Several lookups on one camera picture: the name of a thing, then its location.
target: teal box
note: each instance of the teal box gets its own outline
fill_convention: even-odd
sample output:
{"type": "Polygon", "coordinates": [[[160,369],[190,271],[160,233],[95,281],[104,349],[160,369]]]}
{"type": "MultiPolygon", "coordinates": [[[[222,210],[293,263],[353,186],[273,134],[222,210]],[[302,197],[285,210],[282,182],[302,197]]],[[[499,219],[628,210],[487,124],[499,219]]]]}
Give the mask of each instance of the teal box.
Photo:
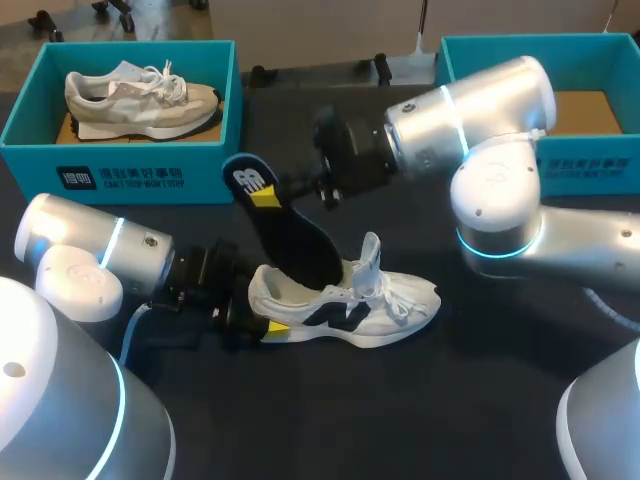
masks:
{"type": "Polygon", "coordinates": [[[603,91],[623,132],[541,139],[537,157],[543,196],[640,193],[640,50],[631,36],[444,37],[436,83],[521,55],[540,61],[555,91],[603,91]]]}
{"type": "Polygon", "coordinates": [[[0,153],[27,200],[47,192],[85,204],[230,203],[221,167],[238,151],[241,124],[232,41],[47,43],[0,137],[0,153]],[[225,102],[220,141],[56,145],[66,75],[105,75],[122,60],[160,70],[170,60],[171,73],[216,88],[225,102]],[[89,173],[93,183],[83,175],[88,189],[68,189],[65,172],[89,173]]]}

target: black insole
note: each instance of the black insole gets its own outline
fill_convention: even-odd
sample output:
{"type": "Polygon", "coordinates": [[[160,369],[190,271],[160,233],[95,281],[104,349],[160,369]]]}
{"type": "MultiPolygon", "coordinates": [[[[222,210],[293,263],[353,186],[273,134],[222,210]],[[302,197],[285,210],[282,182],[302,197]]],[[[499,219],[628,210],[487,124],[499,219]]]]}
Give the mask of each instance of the black insole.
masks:
{"type": "Polygon", "coordinates": [[[313,290],[342,281],[342,260],[329,236],[291,204],[256,206],[250,194],[278,184],[278,178],[260,158],[237,154],[222,169],[224,181],[243,206],[273,266],[313,290]]]}

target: black tablecloth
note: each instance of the black tablecloth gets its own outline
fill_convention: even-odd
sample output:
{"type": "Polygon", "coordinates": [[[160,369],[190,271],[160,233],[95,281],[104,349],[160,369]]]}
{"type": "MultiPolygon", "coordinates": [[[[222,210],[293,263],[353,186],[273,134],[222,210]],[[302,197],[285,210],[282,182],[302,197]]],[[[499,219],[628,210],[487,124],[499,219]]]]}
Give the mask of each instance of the black tablecloth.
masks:
{"type": "MultiPolygon", "coordinates": [[[[375,116],[422,91],[247,92],[244,149],[276,171],[290,170],[315,159],[319,105],[375,116]]],[[[0,96],[5,117],[14,99],[0,96]]],[[[0,274],[30,283],[33,273],[13,258],[26,202],[4,164],[0,195],[0,274]]],[[[552,203],[640,207],[628,197],[552,203]]],[[[312,198],[300,208],[345,258],[356,258],[365,232],[375,231],[383,269],[436,283],[442,310],[414,337],[372,351],[318,340],[230,354],[211,336],[197,352],[162,353],[155,390],[176,430],[175,478],[566,479],[555,440],[561,394],[633,334],[600,314],[578,287],[471,273],[458,252],[444,179],[392,185],[330,213],[312,198]]],[[[223,236],[266,260],[237,206],[106,210],[173,234],[178,247],[223,236]]],[[[632,301],[606,298],[640,317],[632,301]]]]}

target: sneaker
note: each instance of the sneaker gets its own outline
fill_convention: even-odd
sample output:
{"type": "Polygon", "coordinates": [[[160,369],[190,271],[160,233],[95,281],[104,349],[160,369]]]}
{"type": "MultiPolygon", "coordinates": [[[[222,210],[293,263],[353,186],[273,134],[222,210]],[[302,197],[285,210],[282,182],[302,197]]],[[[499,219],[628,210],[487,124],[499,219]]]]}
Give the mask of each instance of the sneaker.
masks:
{"type": "Polygon", "coordinates": [[[435,285],[380,270],[380,239],[367,233],[360,260],[344,261],[341,285],[308,289],[277,268],[262,265],[249,284],[256,315],[286,325],[264,342],[303,342],[336,337],[360,348],[388,345],[427,325],[440,308],[435,285]]]}
{"type": "Polygon", "coordinates": [[[170,140],[195,133],[216,112],[220,94],[155,67],[122,62],[103,77],[67,75],[65,97],[81,140],[142,135],[170,140]]]}

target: shoelace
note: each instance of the shoelace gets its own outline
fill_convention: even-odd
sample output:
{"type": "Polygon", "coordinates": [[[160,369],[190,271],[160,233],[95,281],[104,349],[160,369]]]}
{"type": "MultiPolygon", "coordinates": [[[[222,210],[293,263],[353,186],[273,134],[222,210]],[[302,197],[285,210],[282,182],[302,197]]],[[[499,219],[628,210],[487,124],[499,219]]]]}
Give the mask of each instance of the shoelace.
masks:
{"type": "Polygon", "coordinates": [[[369,294],[363,294],[362,298],[367,300],[383,298],[386,304],[391,307],[395,320],[403,320],[413,308],[418,307],[413,298],[393,288],[393,281],[384,272],[380,272],[373,291],[369,294]]]}
{"type": "Polygon", "coordinates": [[[184,100],[187,96],[187,83],[178,75],[171,75],[171,62],[167,60],[164,70],[160,73],[156,67],[144,67],[142,79],[149,84],[142,92],[148,95],[151,92],[159,92],[170,105],[184,100]]]}

